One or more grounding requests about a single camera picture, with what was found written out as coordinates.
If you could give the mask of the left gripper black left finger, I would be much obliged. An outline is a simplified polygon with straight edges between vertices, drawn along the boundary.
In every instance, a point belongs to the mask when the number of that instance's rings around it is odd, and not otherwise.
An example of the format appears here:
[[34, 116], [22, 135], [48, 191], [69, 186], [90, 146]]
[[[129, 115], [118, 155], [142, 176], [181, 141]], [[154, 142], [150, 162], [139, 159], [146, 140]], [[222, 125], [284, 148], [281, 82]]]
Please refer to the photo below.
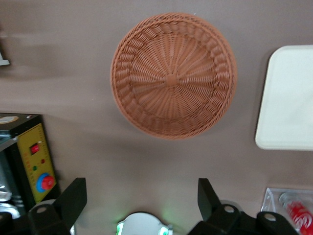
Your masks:
[[31, 233], [69, 235], [86, 204], [86, 179], [76, 178], [57, 199], [39, 203], [29, 211]]

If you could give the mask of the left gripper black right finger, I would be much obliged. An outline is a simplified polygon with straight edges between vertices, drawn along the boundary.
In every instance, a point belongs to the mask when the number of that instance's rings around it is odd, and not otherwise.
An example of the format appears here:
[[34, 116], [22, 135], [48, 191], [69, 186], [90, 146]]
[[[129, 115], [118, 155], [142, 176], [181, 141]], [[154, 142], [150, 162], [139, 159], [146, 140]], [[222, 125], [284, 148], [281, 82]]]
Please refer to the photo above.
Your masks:
[[202, 221], [193, 228], [194, 235], [233, 235], [241, 217], [231, 204], [220, 202], [209, 180], [198, 180], [198, 207]]

